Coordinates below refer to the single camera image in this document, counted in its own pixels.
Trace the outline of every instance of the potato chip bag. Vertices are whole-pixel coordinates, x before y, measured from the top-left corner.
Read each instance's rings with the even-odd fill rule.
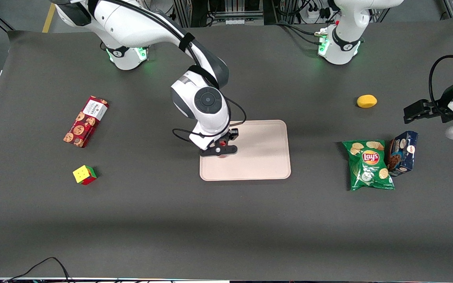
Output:
[[[342,143],[349,152],[351,191],[361,187],[394,190],[384,162],[383,140],[349,140]]]

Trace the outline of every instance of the floor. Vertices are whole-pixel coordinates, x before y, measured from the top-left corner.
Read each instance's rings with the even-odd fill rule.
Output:
[[[162,11],[167,11],[172,6],[171,0],[146,0],[146,3],[151,9],[158,8]],[[47,0],[0,0],[0,17],[15,29],[41,32],[49,8],[50,2]],[[385,22],[438,21],[443,12],[442,0],[405,0],[399,7],[391,9]],[[84,30],[63,23],[56,14],[49,29],[52,33],[81,31]],[[5,63],[8,48],[6,33],[0,30],[0,70]]]

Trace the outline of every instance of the yellow sponge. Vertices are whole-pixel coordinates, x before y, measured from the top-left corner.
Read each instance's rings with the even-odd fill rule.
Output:
[[[361,108],[374,107],[377,104],[377,99],[371,94],[361,95],[357,99],[357,105]]]

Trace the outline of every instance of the yellow floor line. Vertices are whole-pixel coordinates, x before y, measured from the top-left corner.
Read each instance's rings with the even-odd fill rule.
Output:
[[[52,18],[55,13],[55,5],[50,4],[50,9],[48,9],[48,15],[46,15],[45,25],[43,26],[43,31],[47,33],[50,29],[50,25],[52,24]]]

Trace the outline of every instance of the table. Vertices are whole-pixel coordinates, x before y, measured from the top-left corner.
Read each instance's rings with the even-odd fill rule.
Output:
[[[316,31],[320,25],[305,26]],[[438,119],[403,124],[453,53],[453,18],[372,24],[348,65],[275,26],[191,29],[230,67],[225,95],[248,118],[287,124],[286,180],[205,182],[194,121],[169,86],[192,64],[170,44],[122,72],[93,34],[11,32],[0,78],[0,276],[48,256],[72,276],[314,281],[453,281],[453,141]],[[435,93],[453,84],[453,61]],[[354,101],[372,93],[372,109]],[[62,138],[88,95],[111,102],[85,149]],[[241,114],[234,110],[238,118]],[[340,141],[420,133],[395,191],[348,192]],[[100,177],[87,187],[72,171]],[[50,263],[33,276],[61,276]]]

